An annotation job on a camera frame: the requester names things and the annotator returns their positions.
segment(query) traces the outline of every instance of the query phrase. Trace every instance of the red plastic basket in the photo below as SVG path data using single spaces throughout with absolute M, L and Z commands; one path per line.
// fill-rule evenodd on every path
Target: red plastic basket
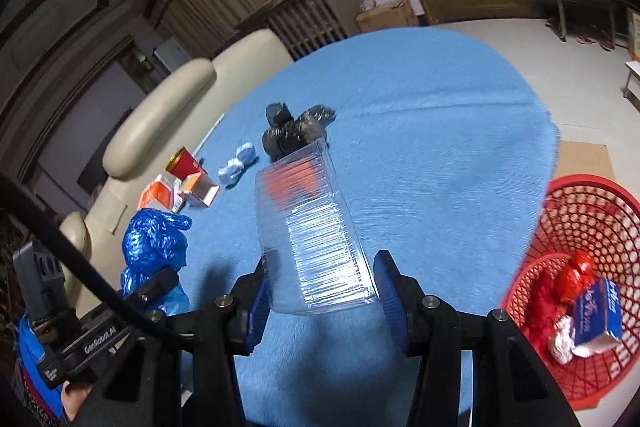
M 589 174 L 553 180 L 531 246 L 504 300 L 521 326 L 531 283 L 540 271 L 553 275 L 577 250 L 589 252 L 596 275 L 618 284 L 622 342 L 588 359 L 560 365 L 544 360 L 574 410 L 596 407 L 633 366 L 640 345 L 640 204 L 620 185 Z

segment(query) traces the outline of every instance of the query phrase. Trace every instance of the clear plastic container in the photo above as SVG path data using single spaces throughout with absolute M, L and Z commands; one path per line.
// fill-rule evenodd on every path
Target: clear plastic container
M 258 172 L 255 200 L 273 311 L 318 315 L 378 299 L 324 140 Z

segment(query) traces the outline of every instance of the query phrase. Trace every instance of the beige leather sofa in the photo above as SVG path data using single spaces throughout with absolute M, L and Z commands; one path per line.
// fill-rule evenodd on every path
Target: beige leather sofa
M 102 159 L 109 174 L 100 195 L 82 219 L 74 212 L 60 226 L 66 237 L 114 287 L 120 287 L 120 249 L 140 193 L 180 147 L 193 151 L 218 118 L 270 76 L 292 63 L 270 30 L 233 44 L 213 61 L 196 58 L 167 77 L 133 111 Z M 97 298 L 68 271 L 66 288 L 79 315 Z

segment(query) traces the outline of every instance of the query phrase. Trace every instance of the blue tablecloth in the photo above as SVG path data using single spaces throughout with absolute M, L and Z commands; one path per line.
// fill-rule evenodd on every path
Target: blue tablecloth
M 294 116 L 317 103 L 338 186 L 369 262 L 379 249 L 426 293 L 486 314 L 529 242 L 552 174 L 558 131 L 523 78 L 489 47 L 435 28 L 364 34 L 297 61 L 257 87 L 203 146 L 215 174 L 245 141 L 258 163 L 211 208 L 188 208 L 180 281 L 200 309 L 260 256 L 255 173 L 268 164 L 266 105 Z M 392 344 L 375 304 L 319 317 L 271 314 L 262 343 L 236 357 L 247 418 L 268 426 L 399 426 L 418 360 Z M 470 406 L 470 356 L 461 409 Z

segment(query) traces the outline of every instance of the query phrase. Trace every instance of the red mesh basket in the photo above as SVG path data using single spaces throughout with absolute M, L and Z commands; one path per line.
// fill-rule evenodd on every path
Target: red mesh basket
M 640 204 L 618 184 L 588 174 L 553 180 L 529 251 L 504 300 L 521 327 L 530 287 L 543 268 L 556 275 L 577 250 L 591 253 L 596 275 L 618 284 L 622 342 L 588 359 L 544 360 L 574 410 L 596 407 L 629 372 L 640 344 Z

